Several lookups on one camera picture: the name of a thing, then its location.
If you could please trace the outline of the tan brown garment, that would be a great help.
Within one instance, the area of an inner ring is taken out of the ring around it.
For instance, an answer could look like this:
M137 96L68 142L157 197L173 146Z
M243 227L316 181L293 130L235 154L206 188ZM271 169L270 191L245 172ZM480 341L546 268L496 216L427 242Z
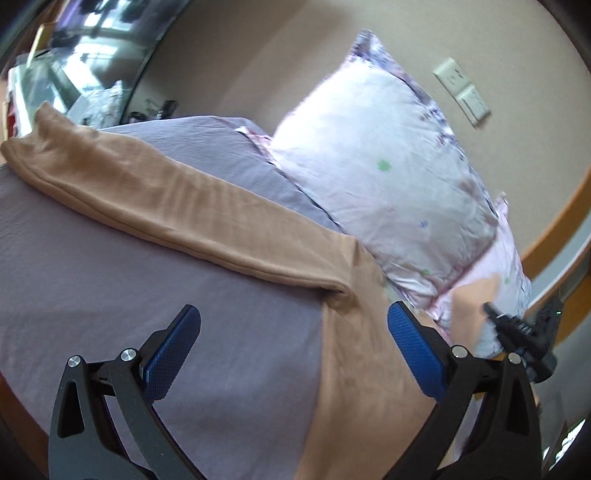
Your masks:
M49 106L33 132L2 145L3 170L114 230L270 284L317 292L321 368L304 450L291 479L380 479L429 416L387 326L384 277L355 239L219 119L110 132Z

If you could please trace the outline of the purple bed sheet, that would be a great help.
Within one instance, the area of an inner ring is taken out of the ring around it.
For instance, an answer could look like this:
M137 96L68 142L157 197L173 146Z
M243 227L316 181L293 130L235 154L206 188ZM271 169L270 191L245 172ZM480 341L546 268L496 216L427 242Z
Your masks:
M201 332L155 407L211 479L290 479L321 368L317 292L142 241L1 173L1 371L47 427L68 357L109 360L191 304Z

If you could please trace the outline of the wooden bed headboard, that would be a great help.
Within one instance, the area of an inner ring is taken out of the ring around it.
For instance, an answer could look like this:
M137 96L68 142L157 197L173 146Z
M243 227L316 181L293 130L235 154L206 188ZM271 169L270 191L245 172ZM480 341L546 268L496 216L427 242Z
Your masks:
M590 315L590 175L523 258L532 280L527 313L557 296L563 302L557 341L567 340Z

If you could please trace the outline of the dark framed window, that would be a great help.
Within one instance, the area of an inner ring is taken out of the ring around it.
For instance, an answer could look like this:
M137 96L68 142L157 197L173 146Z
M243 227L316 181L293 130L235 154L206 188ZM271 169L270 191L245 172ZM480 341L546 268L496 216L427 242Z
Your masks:
M125 123L145 68L187 5L184 0L2 2L5 136L29 134L43 103L82 125Z

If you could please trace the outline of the white wall switch plate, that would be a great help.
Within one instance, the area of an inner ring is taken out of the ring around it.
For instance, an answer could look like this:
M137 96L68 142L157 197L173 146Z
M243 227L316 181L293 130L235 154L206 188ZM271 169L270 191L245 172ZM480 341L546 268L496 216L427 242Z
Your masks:
M433 73L473 127L478 127L490 115L491 110L479 90L453 58L446 59Z

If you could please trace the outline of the white floral pillow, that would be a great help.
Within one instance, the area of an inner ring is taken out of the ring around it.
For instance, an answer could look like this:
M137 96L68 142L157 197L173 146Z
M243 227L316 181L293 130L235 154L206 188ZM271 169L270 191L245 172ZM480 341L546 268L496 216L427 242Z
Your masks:
M373 32L280 121L269 152L416 306L495 236L490 196L445 116Z

